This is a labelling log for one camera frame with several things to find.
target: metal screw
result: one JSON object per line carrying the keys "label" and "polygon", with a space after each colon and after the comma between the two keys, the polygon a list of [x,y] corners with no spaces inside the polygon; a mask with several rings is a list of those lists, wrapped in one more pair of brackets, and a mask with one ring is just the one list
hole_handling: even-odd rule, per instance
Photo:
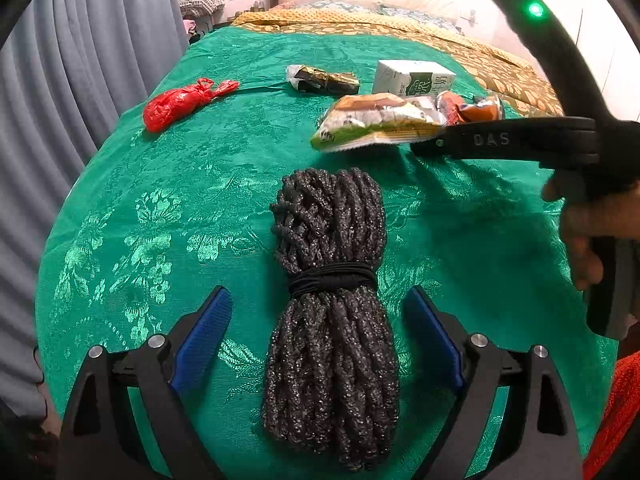
{"label": "metal screw", "polygon": [[151,348],[160,348],[164,344],[164,336],[162,334],[153,335],[146,344],[151,346]]}
{"label": "metal screw", "polygon": [[102,350],[103,348],[100,345],[94,345],[89,348],[89,351],[87,353],[91,359],[95,359],[102,355]]}
{"label": "metal screw", "polygon": [[542,345],[535,345],[533,347],[533,353],[538,357],[542,357],[543,359],[549,355],[549,350],[547,350]]}
{"label": "metal screw", "polygon": [[484,348],[489,344],[489,340],[482,334],[473,334],[471,336],[471,342],[480,348]]}

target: green tablecloth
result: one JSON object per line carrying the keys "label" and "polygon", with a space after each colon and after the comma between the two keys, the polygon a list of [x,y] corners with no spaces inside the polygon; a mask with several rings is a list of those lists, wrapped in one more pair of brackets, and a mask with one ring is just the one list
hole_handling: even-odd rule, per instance
{"label": "green tablecloth", "polygon": [[[38,338],[60,412],[91,345],[135,348],[153,332],[167,332],[220,283],[234,297],[234,316],[204,386],[186,399],[210,453],[231,480],[351,477],[334,460],[272,442],[258,414],[263,357],[287,299],[286,277],[272,255],[268,205],[281,177],[296,168],[358,166],[383,189],[388,245],[378,272],[380,298],[401,362],[393,451],[375,472],[362,475],[410,478],[452,403],[412,364],[400,306],[415,284],[470,332],[483,332],[504,348],[547,346],[586,452],[606,401],[616,344],[585,326],[557,236],[559,205],[539,199],[548,172],[525,162],[427,162],[406,146],[326,155],[310,148],[316,120],[333,100],[296,93],[284,82],[285,67],[354,71],[361,92],[370,92],[378,59],[433,60],[458,75],[456,92],[483,94],[457,62],[418,43],[229,27],[192,46],[158,91],[201,76],[238,79],[241,91],[159,137],[144,131],[142,105],[123,115],[66,200],[40,267]],[[497,396],[472,471],[486,464],[505,393]],[[143,420],[141,426],[162,468]]]}

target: gray curtain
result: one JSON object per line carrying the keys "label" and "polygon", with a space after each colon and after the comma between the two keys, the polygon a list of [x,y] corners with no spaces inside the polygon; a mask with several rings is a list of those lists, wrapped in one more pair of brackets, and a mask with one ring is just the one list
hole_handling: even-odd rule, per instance
{"label": "gray curtain", "polygon": [[0,397],[43,415],[33,296],[56,215],[187,47],[177,0],[33,0],[0,50]]}

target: black elastic band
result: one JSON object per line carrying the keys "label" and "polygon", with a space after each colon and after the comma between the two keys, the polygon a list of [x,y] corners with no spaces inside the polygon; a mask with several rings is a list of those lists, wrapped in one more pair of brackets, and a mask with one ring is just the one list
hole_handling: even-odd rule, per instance
{"label": "black elastic band", "polygon": [[291,276],[289,294],[298,298],[303,294],[336,292],[339,288],[353,290],[363,285],[378,290],[378,278],[371,267],[362,262],[335,262]]}

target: green label on box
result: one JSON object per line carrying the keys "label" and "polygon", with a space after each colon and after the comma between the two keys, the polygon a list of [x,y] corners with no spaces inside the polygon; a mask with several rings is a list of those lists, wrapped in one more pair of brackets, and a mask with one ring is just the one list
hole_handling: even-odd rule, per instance
{"label": "green label on box", "polygon": [[411,83],[406,89],[406,95],[428,94],[431,91],[432,72],[411,72]]}

